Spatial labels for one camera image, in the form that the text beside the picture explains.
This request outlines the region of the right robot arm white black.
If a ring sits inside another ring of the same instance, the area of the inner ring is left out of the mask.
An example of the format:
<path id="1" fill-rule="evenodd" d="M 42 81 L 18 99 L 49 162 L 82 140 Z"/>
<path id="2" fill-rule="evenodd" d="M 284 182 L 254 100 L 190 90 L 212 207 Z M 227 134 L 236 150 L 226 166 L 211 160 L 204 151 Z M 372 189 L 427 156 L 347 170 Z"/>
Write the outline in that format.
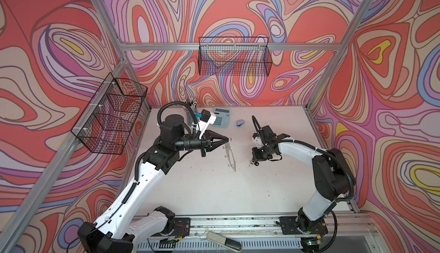
<path id="1" fill-rule="evenodd" d="M 356 179 L 340 150 L 314 147 L 285 133 L 277 135 L 270 126 L 260 126 L 255 116 L 252 123 L 256 130 L 252 164 L 257 166 L 263 161 L 275 162 L 290 156 L 312 167 L 315 192 L 297 213 L 294 225 L 299 231 L 311 232 L 338 203 L 354 198 Z"/>

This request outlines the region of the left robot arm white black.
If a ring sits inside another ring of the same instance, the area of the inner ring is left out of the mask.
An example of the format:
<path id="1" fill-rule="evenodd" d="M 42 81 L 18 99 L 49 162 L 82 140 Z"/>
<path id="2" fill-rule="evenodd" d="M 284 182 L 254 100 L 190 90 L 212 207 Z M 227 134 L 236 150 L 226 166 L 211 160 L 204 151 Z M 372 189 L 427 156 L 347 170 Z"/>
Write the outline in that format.
<path id="1" fill-rule="evenodd" d="M 134 253 L 138 244 L 154 235 L 180 241 L 188 231 L 175 223 L 175 213 L 160 206 L 146 218 L 133 222 L 135 214 L 154 187 L 184 155 L 200 151 L 202 156 L 229 142 L 208 129 L 216 115 L 194 112 L 190 105 L 173 101 L 157 114 L 159 136 L 135 162 L 134 176 L 111 206 L 93 223 L 84 222 L 78 240 L 87 253 Z"/>

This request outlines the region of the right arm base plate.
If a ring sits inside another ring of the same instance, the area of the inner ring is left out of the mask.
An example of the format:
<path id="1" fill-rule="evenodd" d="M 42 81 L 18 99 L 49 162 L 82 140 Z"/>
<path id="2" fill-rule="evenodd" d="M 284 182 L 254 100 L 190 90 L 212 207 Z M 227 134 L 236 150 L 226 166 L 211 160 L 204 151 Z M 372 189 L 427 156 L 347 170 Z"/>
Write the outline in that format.
<path id="1" fill-rule="evenodd" d="M 281 216 L 275 223 L 281 227 L 284 235 L 326 235 L 328 229 L 323 218 L 310 221 L 307 217 Z"/>

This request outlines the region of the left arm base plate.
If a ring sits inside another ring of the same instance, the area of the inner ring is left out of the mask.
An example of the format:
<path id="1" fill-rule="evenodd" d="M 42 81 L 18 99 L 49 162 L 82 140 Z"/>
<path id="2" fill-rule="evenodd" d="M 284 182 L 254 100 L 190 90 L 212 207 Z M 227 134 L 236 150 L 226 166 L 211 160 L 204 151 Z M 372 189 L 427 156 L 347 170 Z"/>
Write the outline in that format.
<path id="1" fill-rule="evenodd" d="M 191 219 L 189 217 L 175 218 L 172 223 L 168 223 L 162 232 L 152 235 L 152 237 L 176 237 L 184 238 L 189 235 Z"/>

